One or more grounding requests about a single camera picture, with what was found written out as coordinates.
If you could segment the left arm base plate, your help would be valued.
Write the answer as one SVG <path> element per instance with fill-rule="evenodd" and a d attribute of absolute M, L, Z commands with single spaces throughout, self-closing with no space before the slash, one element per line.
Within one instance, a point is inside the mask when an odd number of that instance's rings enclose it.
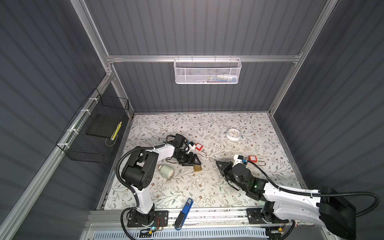
<path fill-rule="evenodd" d="M 169 211 L 152 211 L 148 215 L 136 210 L 130 211 L 127 216 L 129 228 L 138 227 L 166 227 L 169 220 Z"/>

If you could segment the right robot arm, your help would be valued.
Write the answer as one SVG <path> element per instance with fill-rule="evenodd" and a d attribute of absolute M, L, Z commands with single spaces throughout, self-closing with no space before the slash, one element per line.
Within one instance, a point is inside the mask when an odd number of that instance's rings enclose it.
<path fill-rule="evenodd" d="M 217 161 L 216 165 L 232 188 L 242 190 L 247 197 L 265 203 L 261 214 L 266 222 L 294 220 L 311 223 L 345 240 L 356 239 L 357 218 L 373 211 L 381 200 L 371 192 L 338 193 L 330 187 L 321 190 L 282 187 L 269 176 L 264 179 L 254 177 L 244 162 Z M 347 198 L 359 196 L 372 197 L 374 201 L 366 209 L 357 212 Z"/>

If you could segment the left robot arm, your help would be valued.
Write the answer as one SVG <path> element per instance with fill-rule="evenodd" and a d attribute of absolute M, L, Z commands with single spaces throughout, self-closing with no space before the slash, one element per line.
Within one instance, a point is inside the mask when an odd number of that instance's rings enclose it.
<path fill-rule="evenodd" d="M 150 183 L 154 177 L 157 162 L 174 158 L 177 164 L 189 167 L 200 166 L 201 162 L 192 153 L 190 142 L 182 135 L 168 135 L 164 143 L 155 147 L 140 147 L 123 154 L 116 166 L 118 181 L 129 189 L 135 198 L 138 223 L 148 226 L 155 218 L 155 205 L 151 200 Z"/>

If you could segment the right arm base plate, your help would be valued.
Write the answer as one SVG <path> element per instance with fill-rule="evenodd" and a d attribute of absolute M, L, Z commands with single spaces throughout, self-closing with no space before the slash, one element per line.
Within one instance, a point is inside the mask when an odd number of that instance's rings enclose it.
<path fill-rule="evenodd" d="M 246 215 L 249 221 L 249 224 L 288 224 L 290 220 L 281 220 L 273 213 L 264 214 L 263 208 L 247 208 Z"/>

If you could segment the brass padlock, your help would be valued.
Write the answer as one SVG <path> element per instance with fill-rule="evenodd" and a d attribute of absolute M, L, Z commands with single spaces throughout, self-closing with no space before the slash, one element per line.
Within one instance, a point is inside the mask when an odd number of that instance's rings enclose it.
<path fill-rule="evenodd" d="M 194 172 L 202 171 L 202 167 L 200 165 L 194 165 Z"/>

